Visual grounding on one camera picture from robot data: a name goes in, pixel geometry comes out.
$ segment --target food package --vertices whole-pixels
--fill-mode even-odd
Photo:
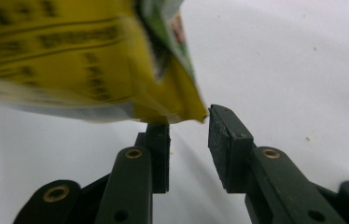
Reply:
[[[180,4],[0,0],[0,105],[96,121],[203,121]]]

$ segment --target snack bag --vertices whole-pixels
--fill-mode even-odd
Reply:
[[[0,1],[0,105],[115,121],[203,121],[178,0]]]

